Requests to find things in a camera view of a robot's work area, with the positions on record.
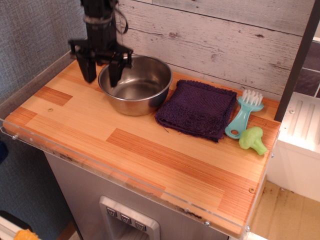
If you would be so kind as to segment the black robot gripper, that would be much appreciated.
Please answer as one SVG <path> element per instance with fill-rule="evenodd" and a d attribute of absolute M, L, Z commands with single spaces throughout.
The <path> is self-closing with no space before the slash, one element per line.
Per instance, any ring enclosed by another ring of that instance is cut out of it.
<path fill-rule="evenodd" d="M 133 50 L 117 42 L 115 21 L 102 24 L 86 23 L 87 39 L 68 41 L 71 54 L 78 61 L 83 78 L 92 83 L 97 78 L 96 63 L 109 63 L 110 86 L 116 87 L 122 77 L 123 69 L 132 66 Z"/>

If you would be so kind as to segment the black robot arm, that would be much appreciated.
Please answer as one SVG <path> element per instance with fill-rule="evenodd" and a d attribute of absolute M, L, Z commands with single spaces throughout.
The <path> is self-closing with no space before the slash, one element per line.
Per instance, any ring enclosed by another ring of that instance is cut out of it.
<path fill-rule="evenodd" d="M 124 68 L 132 67 L 133 50 L 117 42 L 117 0 L 82 0 L 83 21 L 87 39 L 71 39 L 70 55 L 78 61 L 82 76 L 88 83 L 97 78 L 96 66 L 107 64 L 110 86 L 116 87 Z"/>

